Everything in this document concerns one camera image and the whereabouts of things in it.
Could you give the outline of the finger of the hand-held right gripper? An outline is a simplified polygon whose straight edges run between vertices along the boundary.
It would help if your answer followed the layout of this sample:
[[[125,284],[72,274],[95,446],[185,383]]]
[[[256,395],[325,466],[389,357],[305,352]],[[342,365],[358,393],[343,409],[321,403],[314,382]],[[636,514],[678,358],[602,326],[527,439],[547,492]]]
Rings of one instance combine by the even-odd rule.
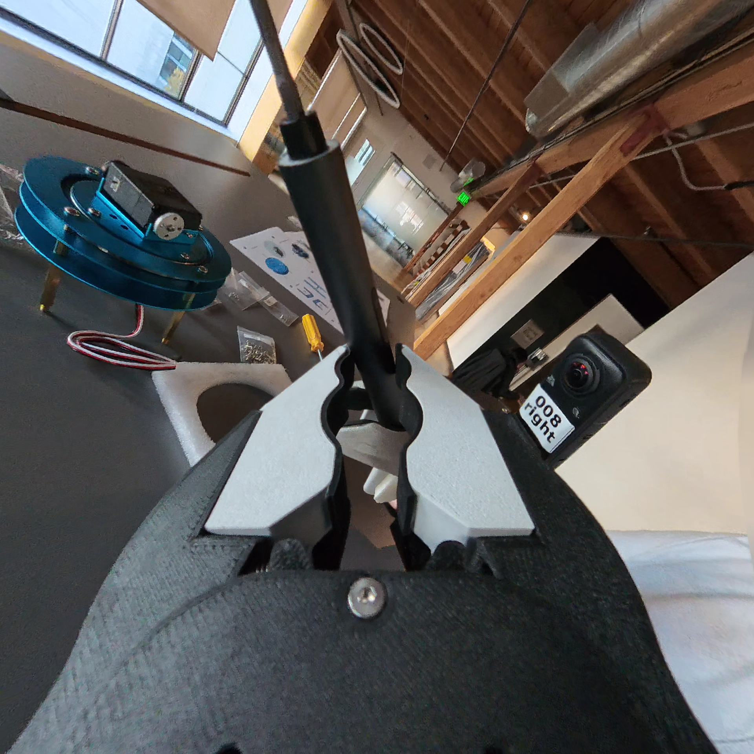
[[[398,476],[373,467],[363,484],[365,494],[379,504],[397,504]]]
[[[408,433],[391,430],[376,420],[372,410],[363,410],[337,433],[344,456],[384,472],[398,472]]]

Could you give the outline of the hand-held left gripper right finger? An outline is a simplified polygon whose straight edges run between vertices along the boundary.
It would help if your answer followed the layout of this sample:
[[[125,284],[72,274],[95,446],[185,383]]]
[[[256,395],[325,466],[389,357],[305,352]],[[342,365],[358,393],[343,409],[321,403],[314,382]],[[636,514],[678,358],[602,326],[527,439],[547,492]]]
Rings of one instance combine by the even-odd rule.
[[[396,350],[399,452],[393,539],[407,571],[444,543],[528,537],[534,522],[483,410],[406,345]]]

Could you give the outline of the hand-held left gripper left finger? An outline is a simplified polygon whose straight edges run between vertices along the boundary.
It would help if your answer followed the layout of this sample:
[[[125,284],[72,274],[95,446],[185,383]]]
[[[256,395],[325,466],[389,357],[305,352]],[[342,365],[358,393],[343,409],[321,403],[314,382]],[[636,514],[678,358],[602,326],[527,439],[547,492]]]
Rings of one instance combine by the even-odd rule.
[[[205,530],[295,539],[320,570],[338,570],[351,522],[342,447],[354,363],[337,347],[261,410]]]

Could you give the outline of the white foam sheet with hole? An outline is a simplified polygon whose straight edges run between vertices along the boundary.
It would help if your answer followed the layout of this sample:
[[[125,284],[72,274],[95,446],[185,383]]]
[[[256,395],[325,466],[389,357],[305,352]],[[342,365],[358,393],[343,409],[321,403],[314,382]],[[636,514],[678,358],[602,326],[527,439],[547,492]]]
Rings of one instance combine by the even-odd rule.
[[[197,404],[203,392],[222,384],[258,388],[271,397],[292,384],[280,364],[181,362],[152,373],[157,395],[191,467],[215,446],[203,427]]]

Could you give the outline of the black screwdriver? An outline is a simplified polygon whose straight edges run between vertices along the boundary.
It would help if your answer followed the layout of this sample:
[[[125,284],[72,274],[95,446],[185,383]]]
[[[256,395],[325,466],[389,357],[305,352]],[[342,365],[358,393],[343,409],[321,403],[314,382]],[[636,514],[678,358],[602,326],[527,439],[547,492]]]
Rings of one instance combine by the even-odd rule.
[[[379,422],[402,430],[403,392],[339,145],[302,105],[268,2],[251,1],[285,118],[279,169]]]

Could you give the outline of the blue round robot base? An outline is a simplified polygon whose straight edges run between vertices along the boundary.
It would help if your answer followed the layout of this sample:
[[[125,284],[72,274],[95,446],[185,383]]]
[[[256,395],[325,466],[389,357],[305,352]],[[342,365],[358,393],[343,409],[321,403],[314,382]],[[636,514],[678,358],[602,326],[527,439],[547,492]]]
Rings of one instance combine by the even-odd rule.
[[[167,179],[112,160],[102,167],[59,156],[29,160],[14,222],[49,264],[40,309],[62,275],[138,306],[172,311],[172,339],[186,312],[209,307],[231,272],[201,212]]]

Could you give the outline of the clear bag of screws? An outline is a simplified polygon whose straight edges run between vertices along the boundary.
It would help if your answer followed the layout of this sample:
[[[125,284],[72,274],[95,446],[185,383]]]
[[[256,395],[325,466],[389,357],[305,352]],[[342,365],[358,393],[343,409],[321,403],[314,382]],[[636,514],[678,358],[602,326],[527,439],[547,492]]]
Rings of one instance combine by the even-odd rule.
[[[237,326],[240,362],[250,364],[278,363],[275,340],[269,336]]]

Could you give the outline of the clear bag of small parts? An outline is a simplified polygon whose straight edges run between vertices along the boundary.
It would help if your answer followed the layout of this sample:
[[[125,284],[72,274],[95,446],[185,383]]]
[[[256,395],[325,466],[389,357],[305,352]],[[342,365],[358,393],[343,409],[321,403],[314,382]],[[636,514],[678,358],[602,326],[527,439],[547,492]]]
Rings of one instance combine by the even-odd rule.
[[[238,306],[241,311],[246,311],[264,301],[269,291],[246,272],[232,268],[219,289],[219,295]]]
[[[294,325],[298,315],[274,297],[267,289],[254,292],[256,303],[262,306],[273,318],[286,327]]]

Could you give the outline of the slanted wooden beam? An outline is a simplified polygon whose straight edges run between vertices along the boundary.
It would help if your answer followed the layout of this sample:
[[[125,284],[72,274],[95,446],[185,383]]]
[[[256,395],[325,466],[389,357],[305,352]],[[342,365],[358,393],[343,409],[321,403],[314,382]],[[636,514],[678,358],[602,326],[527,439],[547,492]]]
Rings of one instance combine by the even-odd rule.
[[[415,341],[413,351],[422,359],[432,356],[503,285],[562,229],[604,184],[667,130],[662,114],[647,106],[622,125],[591,160],[439,318]]]

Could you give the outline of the printed instruction sheet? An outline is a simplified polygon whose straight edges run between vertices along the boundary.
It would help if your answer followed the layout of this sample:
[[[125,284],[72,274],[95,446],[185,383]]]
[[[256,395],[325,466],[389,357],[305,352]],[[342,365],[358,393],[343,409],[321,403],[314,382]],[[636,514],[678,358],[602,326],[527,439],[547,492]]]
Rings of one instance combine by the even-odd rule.
[[[303,231],[273,227],[232,240],[231,245],[297,297],[312,314],[343,333]]]

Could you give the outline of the person's white shirt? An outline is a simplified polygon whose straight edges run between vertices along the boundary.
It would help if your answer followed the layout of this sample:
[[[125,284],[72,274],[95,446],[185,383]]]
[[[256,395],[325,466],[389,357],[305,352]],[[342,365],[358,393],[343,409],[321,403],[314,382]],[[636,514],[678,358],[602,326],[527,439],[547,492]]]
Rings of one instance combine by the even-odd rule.
[[[752,254],[629,344],[652,382],[558,470],[719,752],[752,752]]]

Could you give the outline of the clear plastic wrap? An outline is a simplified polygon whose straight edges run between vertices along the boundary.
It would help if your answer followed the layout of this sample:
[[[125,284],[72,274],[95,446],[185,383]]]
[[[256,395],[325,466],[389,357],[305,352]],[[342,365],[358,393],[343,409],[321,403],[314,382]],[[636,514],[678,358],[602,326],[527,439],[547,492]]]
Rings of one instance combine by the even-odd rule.
[[[1,238],[16,247],[27,247],[16,226],[14,212],[21,205],[20,185],[22,173],[1,163]]]

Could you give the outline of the large window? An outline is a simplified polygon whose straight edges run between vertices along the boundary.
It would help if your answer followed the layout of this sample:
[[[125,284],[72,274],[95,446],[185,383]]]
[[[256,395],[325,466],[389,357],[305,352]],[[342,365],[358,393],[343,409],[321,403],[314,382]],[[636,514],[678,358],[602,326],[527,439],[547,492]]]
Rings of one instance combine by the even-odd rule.
[[[10,1],[2,10],[224,125],[259,51],[249,2],[234,2],[213,59],[135,1]]]

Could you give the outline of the tan window shade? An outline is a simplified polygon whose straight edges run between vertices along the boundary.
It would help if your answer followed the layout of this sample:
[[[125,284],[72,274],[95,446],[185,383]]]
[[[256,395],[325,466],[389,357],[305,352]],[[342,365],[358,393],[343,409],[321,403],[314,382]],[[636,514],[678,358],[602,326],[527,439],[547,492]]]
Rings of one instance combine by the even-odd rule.
[[[214,60],[234,1],[139,1],[175,33]]]

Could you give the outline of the silver ventilation duct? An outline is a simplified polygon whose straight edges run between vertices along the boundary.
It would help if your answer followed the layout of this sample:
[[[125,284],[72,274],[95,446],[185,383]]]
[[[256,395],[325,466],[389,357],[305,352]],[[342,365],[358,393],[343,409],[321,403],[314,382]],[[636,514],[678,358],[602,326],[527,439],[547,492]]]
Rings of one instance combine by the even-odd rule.
[[[641,1],[607,29],[587,25],[525,99],[536,138],[567,125],[659,64],[752,9],[752,1]]]

